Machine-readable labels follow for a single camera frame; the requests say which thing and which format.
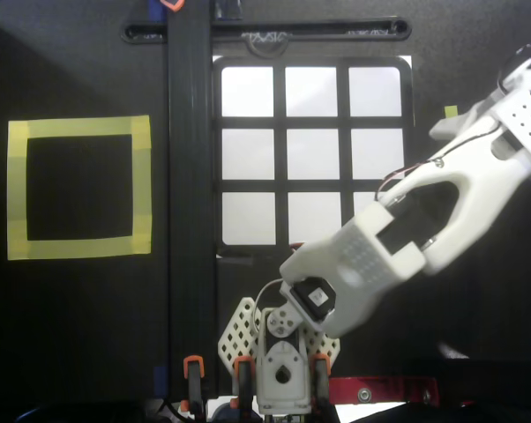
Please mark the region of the white tapered gripper finger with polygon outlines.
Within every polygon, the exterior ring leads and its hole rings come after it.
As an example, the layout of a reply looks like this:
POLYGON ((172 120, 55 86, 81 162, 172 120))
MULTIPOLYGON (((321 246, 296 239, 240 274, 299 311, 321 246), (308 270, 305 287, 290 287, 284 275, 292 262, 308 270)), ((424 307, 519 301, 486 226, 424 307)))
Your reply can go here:
POLYGON ((459 114, 457 106, 444 107, 445 117, 429 132, 432 139, 455 139, 494 105, 494 100, 485 99, 475 103, 467 112, 459 114))

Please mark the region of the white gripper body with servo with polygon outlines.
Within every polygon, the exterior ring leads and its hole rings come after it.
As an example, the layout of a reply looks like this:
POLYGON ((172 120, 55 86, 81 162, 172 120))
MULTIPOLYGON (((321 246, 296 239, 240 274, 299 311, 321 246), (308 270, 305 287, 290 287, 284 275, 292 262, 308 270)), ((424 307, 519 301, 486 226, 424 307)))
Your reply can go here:
POLYGON ((531 65, 521 65, 505 80, 508 93, 492 114, 531 154, 531 65))

